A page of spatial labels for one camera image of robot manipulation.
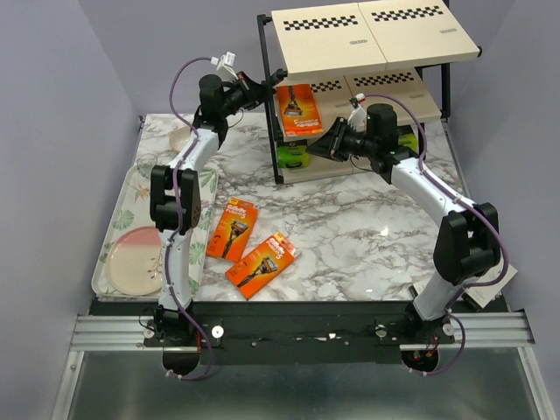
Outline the pink white plate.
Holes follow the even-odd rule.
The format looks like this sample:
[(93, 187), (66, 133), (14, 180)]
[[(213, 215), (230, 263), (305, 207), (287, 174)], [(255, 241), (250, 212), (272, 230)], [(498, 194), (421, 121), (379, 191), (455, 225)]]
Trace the pink white plate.
[(141, 297), (162, 287), (162, 248), (154, 227), (138, 227), (122, 235), (108, 254), (110, 284), (127, 296)]

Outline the orange Gillette Fusion5 box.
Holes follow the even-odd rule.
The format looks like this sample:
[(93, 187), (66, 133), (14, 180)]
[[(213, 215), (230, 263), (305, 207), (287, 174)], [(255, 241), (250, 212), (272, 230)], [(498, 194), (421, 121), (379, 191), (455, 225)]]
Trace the orange Gillette Fusion5 box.
[(237, 263), (256, 224), (258, 208), (250, 201), (231, 198), (206, 247), (206, 255)]

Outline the white paper card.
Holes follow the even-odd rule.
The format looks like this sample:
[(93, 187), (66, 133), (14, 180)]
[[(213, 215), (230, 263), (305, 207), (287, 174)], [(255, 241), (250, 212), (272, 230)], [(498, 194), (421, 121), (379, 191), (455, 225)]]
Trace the white paper card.
[[(503, 262), (500, 262), (496, 267), (491, 268), (484, 276), (479, 277), (477, 284), (487, 283), (494, 280), (501, 274), (502, 268)], [(469, 301), (473, 303), (476, 308), (484, 309), (491, 301), (501, 295), (501, 290), (511, 281), (517, 272), (517, 268), (510, 264), (506, 275), (499, 283), (493, 286), (469, 288), (462, 295), (459, 301)]]

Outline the black green razor box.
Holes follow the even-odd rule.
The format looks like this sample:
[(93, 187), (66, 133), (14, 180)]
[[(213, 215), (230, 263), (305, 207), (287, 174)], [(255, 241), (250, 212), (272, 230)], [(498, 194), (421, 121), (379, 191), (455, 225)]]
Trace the black green razor box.
[(306, 141), (279, 144), (276, 148), (277, 166), (281, 169), (307, 167), (310, 155), (306, 147)]
[(418, 152), (417, 136), (411, 126), (399, 126), (397, 128), (397, 134), (400, 146), (408, 147), (414, 152)]

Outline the aluminium black mounting rail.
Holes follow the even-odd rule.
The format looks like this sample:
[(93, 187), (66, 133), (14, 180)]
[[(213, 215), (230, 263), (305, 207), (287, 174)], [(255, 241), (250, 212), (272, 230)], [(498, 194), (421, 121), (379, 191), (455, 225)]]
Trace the aluminium black mounting rail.
[(496, 304), (427, 324), (405, 302), (195, 302), (186, 314), (154, 304), (94, 303), (76, 319), (71, 348), (152, 351), (165, 361), (207, 364), (424, 362), (436, 352), (531, 347), (522, 311)]

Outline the white bowl orange rim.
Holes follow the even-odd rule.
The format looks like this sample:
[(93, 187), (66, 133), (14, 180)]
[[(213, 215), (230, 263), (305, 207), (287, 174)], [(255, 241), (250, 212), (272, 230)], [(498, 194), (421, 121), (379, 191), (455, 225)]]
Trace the white bowl orange rim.
[(188, 127), (175, 129), (168, 136), (168, 143), (175, 152), (181, 152), (189, 142), (191, 130)]

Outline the beige black three-tier shelf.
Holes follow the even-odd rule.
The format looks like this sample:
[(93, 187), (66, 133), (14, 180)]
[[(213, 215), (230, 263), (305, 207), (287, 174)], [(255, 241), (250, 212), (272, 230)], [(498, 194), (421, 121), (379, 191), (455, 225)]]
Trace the beige black three-tier shelf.
[(446, 1), (367, 1), (274, 10), (257, 18), (265, 85), (266, 30), (276, 34), (284, 85), (307, 84), (329, 128), (351, 112), (349, 98), (398, 99), (401, 125), (451, 114), (451, 65), (481, 55)]

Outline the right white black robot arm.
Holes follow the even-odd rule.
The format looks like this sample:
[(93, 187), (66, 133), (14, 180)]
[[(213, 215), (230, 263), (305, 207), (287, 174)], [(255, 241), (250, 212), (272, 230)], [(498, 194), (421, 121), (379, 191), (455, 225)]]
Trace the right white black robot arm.
[(417, 148), (399, 142), (396, 98), (381, 94), (377, 103), (364, 107), (365, 99), (364, 94), (352, 98), (351, 115), (337, 117), (306, 150), (334, 162), (367, 159), (373, 173), (408, 194), (436, 224), (435, 271), (408, 305), (402, 322), (404, 336), (420, 343), (434, 333), (465, 290), (478, 286), (478, 278), (505, 262), (498, 212), (489, 203), (477, 204), (456, 192), (427, 167), (422, 128), (417, 130)]

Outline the clear drinking glass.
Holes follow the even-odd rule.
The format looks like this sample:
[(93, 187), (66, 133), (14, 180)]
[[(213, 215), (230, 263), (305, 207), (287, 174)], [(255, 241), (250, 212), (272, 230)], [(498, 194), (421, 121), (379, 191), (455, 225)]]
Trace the clear drinking glass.
[(153, 153), (145, 153), (137, 158), (136, 169), (139, 175), (144, 179), (151, 177), (151, 170), (158, 164), (158, 156)]

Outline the white leaf-print tray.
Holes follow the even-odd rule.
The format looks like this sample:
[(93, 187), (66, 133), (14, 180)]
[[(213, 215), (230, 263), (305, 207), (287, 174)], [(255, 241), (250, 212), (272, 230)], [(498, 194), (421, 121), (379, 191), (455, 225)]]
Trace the white leaf-print tray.
[[(205, 167), (199, 175), (201, 216), (194, 229), (189, 250), (189, 284), (191, 293), (198, 291), (202, 270), (206, 258), (206, 247), (211, 226), (214, 198), (218, 184), (218, 171), (212, 166)], [(116, 290), (109, 282), (106, 261), (115, 242), (124, 234), (135, 228), (155, 227), (150, 217), (150, 181), (142, 178), (137, 167), (127, 172), (122, 190), (113, 212), (104, 243), (101, 247), (98, 263), (92, 276), (92, 289), (100, 300), (143, 300), (156, 301), (159, 292), (147, 296), (127, 296)]]

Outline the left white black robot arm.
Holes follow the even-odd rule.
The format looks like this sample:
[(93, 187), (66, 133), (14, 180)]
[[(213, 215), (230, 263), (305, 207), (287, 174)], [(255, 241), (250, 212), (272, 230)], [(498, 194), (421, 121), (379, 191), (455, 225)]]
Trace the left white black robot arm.
[(267, 102), (272, 88), (287, 76), (278, 69), (268, 73), (265, 82), (255, 82), (233, 69), (231, 52), (208, 57), (206, 62), (215, 70), (199, 80), (199, 106), (185, 124), (190, 130), (185, 147), (170, 163), (150, 171), (150, 219), (159, 233), (164, 258), (154, 323), (157, 333), (176, 346), (187, 344), (193, 336), (210, 341), (189, 312), (193, 302), (189, 254), (202, 210), (200, 173), (225, 142), (228, 118)]

